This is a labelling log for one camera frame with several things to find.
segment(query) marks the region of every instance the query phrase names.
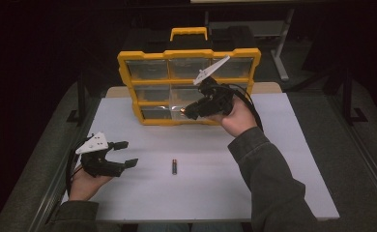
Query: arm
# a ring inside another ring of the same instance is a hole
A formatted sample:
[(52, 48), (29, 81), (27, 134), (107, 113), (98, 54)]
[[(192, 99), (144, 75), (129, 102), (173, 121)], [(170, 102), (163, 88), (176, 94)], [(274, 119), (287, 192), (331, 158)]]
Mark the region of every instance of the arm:
[(71, 195), (63, 203), (54, 219), (51, 220), (42, 232), (97, 232), (95, 223), (99, 204), (88, 200), (113, 177), (92, 177), (82, 168), (78, 168), (72, 179)]
[(312, 231), (316, 218), (306, 205), (304, 184), (293, 179), (280, 151), (257, 128), (254, 117), (239, 99), (230, 115), (214, 115), (236, 137), (228, 149), (251, 190), (254, 231)]

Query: person's left hand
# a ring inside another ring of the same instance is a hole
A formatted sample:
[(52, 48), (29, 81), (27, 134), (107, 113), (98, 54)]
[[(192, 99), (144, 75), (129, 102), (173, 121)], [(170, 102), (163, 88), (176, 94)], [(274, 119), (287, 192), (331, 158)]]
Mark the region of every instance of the person's left hand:
[(98, 192), (98, 190), (113, 177), (89, 175), (81, 166), (75, 169), (75, 174), (72, 178), (71, 195), (69, 201), (81, 200), (87, 201)]

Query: black cable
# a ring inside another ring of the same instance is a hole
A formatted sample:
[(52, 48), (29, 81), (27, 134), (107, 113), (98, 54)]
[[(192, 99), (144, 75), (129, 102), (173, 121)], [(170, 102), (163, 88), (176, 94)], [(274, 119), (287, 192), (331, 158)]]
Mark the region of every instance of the black cable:
[(83, 167), (82, 167), (82, 166), (81, 166), (81, 167), (79, 167), (79, 168), (78, 168), (77, 170), (75, 170), (75, 171), (74, 171), (74, 173), (72, 174), (72, 178), (73, 178), (73, 176), (74, 176), (74, 175), (76, 175), (76, 173), (77, 173), (77, 172), (79, 172), (79, 171), (80, 171), (81, 169), (83, 169)]
[(264, 131), (260, 115), (258, 114), (257, 110), (255, 109), (254, 102), (252, 101), (252, 98), (249, 95), (249, 93), (247, 93), (247, 91), (245, 91), (245, 93), (248, 96), (248, 98), (246, 98), (246, 95), (241, 93), (240, 91), (234, 90), (230, 87), (226, 87), (226, 86), (223, 86), (223, 85), (210, 85), (210, 88), (220, 88), (220, 89), (229, 90), (235, 96), (239, 97), (239, 99), (242, 100), (246, 104), (246, 107), (249, 109), (249, 111), (251, 111), (251, 114), (254, 116), (255, 123), (257, 124), (258, 128), (260, 128), (261, 131)]
[(76, 172), (74, 171), (74, 166), (77, 163), (77, 159), (79, 159), (79, 155), (76, 153), (77, 148), (79, 148), (81, 145), (83, 145), (87, 140), (89, 140), (91, 137), (86, 137), (82, 139), (80, 142), (78, 142), (73, 149), (71, 149), (71, 152), (69, 153), (68, 157), (68, 163), (66, 164), (66, 191), (68, 192), (68, 196), (71, 195), (71, 187), (72, 187), (72, 177), (73, 175), (80, 170), (79, 168)]
[(245, 88), (243, 88), (241, 85), (238, 85), (238, 84), (228, 84), (229, 86), (232, 85), (232, 86), (236, 86), (237, 88), (243, 90), (243, 92), (245, 94), (247, 94), (249, 96), (249, 94), (247, 93), (247, 90)]

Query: plastic drawer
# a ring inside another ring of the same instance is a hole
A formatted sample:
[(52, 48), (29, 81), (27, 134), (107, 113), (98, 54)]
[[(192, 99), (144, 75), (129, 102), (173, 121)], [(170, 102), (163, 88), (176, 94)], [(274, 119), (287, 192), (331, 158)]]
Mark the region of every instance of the plastic drawer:
[(204, 70), (210, 66), (210, 59), (176, 58), (170, 59), (168, 66), (171, 78), (195, 79), (199, 74), (199, 70)]
[(134, 91), (140, 102), (167, 102), (170, 85), (134, 85)]
[[(220, 59), (213, 59), (213, 64)], [(250, 57), (240, 57), (240, 58), (230, 58), (224, 65), (222, 65), (218, 70), (216, 70), (212, 77), (214, 78), (248, 78), (249, 71), (251, 69), (252, 58)]]
[(204, 96), (193, 85), (172, 85), (170, 89), (169, 107), (171, 118), (176, 121), (190, 120), (180, 112), (180, 109), (198, 101)]
[(144, 119), (171, 119), (168, 105), (141, 106), (140, 109)]
[(166, 60), (128, 60), (131, 79), (167, 79)]

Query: person's right hand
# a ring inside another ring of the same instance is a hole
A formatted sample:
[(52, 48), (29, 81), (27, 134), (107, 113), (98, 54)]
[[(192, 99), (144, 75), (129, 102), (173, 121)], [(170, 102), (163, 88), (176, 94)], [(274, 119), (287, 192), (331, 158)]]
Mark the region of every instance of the person's right hand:
[(254, 116), (246, 104), (237, 97), (233, 98), (233, 109), (229, 115), (215, 114), (207, 118), (219, 122), (234, 137), (250, 128), (257, 127)]

